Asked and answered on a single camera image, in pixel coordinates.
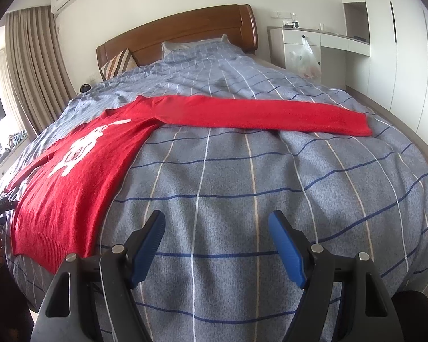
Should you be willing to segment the red knit sweater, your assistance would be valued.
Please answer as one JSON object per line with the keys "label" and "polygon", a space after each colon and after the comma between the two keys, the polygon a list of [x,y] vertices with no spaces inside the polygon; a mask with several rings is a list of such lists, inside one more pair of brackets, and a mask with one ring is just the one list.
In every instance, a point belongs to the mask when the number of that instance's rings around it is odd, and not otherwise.
{"label": "red knit sweater", "polygon": [[49,272],[69,253],[91,256],[102,220],[138,151],[165,124],[372,134],[365,114],[323,103],[140,96],[79,125],[9,183],[9,190],[25,187],[11,225],[12,253],[32,258]]}

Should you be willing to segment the clothes pile on windowsill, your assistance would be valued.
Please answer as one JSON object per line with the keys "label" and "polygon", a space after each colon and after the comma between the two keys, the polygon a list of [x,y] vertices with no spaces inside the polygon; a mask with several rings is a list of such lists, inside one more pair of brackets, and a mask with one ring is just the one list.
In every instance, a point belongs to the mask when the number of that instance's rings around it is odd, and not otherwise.
{"label": "clothes pile on windowsill", "polygon": [[16,134],[9,136],[5,146],[0,149],[0,163],[25,140],[27,140],[26,131],[19,131]]}

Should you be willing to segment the grey plaid duvet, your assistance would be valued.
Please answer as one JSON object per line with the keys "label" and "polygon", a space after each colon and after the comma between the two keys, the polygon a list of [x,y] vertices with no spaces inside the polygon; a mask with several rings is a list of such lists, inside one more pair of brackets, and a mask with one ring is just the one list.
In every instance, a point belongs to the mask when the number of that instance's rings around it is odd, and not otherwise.
{"label": "grey plaid duvet", "polygon": [[261,66],[228,44],[173,52],[72,100],[0,180],[56,141],[146,97],[195,94],[331,104],[366,115],[370,137],[163,126],[133,157],[102,220],[101,253],[152,211],[166,230],[134,292],[154,341],[280,341],[301,299],[268,230],[273,211],[331,253],[372,258],[390,293],[428,291],[428,163],[395,126],[340,89]]}

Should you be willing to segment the beige curtain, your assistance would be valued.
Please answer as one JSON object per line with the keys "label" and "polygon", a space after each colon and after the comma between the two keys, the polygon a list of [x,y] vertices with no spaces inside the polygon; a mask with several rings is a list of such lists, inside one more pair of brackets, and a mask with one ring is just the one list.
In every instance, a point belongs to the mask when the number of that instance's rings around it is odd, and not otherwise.
{"label": "beige curtain", "polygon": [[18,110],[27,133],[35,138],[76,97],[48,6],[5,15],[5,54]]}

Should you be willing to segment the round black bedside device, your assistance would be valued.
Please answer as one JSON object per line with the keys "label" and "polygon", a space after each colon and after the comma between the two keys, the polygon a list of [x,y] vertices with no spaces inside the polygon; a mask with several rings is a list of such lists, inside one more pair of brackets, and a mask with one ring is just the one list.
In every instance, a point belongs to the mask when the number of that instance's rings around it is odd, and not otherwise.
{"label": "round black bedside device", "polygon": [[90,84],[82,84],[79,91],[80,93],[86,93],[92,89]]}

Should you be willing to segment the striped cushion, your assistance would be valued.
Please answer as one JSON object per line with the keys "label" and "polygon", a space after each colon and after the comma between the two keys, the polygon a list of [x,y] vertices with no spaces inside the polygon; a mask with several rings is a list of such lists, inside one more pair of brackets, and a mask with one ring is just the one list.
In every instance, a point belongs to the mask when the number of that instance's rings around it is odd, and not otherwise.
{"label": "striped cushion", "polygon": [[125,49],[101,66],[100,70],[102,77],[105,80],[110,80],[137,67],[137,62],[133,58],[132,53],[128,49]]}

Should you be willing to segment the white plastic bag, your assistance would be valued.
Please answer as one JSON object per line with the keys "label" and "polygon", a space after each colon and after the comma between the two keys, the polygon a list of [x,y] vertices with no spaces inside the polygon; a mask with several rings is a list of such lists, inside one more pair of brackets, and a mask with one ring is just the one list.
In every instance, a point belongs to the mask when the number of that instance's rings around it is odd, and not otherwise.
{"label": "white plastic bag", "polygon": [[307,80],[319,80],[322,75],[321,64],[317,60],[305,36],[301,37],[301,45],[290,52],[289,70]]}

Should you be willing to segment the white desk with drawers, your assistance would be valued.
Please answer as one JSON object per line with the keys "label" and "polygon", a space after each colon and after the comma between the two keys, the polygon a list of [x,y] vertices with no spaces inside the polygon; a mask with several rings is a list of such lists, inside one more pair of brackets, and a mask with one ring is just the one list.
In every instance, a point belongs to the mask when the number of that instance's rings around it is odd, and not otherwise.
{"label": "white desk with drawers", "polygon": [[370,45],[334,33],[311,29],[270,27],[271,62],[290,69],[291,54],[307,41],[317,59],[321,75],[312,80],[326,87],[346,89],[353,87],[360,92],[367,90],[370,74]]}

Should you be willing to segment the white wardrobe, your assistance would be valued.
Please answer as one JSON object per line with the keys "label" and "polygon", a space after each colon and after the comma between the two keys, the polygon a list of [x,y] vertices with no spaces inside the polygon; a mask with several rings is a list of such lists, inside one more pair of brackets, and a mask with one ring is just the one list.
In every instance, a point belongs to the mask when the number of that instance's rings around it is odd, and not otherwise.
{"label": "white wardrobe", "polygon": [[379,104],[428,145],[428,9],[421,0],[342,0],[349,36],[366,39],[349,58],[347,85]]}

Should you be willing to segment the grey plaid pillow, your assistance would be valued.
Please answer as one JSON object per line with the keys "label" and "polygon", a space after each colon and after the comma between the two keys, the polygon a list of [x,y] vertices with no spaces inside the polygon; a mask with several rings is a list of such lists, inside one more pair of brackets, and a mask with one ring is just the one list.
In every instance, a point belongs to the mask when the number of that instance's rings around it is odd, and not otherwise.
{"label": "grey plaid pillow", "polygon": [[229,44],[230,41],[226,34],[215,39],[202,39],[193,42],[163,42],[161,45],[162,58],[165,59],[173,52],[184,50],[193,50],[194,52],[210,54],[218,50],[218,48],[222,49],[225,45]]}

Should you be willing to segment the small items on desk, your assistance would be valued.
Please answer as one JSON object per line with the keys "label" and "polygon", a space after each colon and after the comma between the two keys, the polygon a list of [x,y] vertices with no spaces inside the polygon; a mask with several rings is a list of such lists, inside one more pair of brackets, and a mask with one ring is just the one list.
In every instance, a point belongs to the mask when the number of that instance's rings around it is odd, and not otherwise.
{"label": "small items on desk", "polygon": [[299,29],[299,21],[297,19],[284,19],[283,27],[286,29]]}

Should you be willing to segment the brown wooden headboard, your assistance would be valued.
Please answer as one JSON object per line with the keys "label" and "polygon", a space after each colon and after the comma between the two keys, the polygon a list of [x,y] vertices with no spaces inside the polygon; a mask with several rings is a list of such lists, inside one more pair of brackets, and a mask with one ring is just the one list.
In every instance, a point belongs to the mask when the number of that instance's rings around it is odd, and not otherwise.
{"label": "brown wooden headboard", "polygon": [[194,42],[227,35],[244,53],[258,48],[257,25],[250,5],[217,5],[170,15],[133,28],[96,49],[103,66],[128,49],[139,66],[162,58],[162,42]]}

